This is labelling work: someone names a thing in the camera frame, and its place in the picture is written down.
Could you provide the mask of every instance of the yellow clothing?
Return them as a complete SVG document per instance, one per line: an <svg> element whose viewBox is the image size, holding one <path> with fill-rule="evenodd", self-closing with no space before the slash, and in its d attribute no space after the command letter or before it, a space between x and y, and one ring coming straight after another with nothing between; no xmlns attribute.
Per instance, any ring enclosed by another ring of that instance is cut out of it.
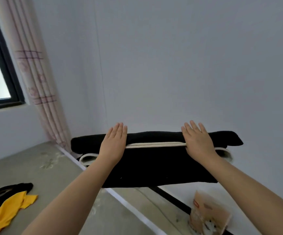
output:
<svg viewBox="0 0 283 235"><path fill-rule="evenodd" d="M20 209L26 209L38 196L26 195L26 191L16 193L0 206L0 231L8 226Z"/></svg>

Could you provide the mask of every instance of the curtain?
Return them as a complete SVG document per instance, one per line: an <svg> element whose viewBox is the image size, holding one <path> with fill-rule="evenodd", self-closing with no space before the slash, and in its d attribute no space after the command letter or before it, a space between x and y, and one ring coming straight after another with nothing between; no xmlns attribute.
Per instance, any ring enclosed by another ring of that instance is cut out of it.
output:
<svg viewBox="0 0 283 235"><path fill-rule="evenodd" d="M48 137L71 152L71 137L29 1L0 0L0 22Z"/></svg>

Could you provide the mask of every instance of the concrete floor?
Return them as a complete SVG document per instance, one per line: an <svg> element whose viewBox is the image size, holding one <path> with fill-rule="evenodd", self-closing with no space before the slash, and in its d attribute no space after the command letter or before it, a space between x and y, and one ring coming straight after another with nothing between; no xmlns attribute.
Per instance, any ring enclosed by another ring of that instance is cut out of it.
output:
<svg viewBox="0 0 283 235"><path fill-rule="evenodd" d="M18 212L1 235L21 234L27 225L82 170L51 143L43 143L0 160L0 188L33 183L29 194L37 201ZM101 190L80 234L154 234L133 213L105 190Z"/></svg>

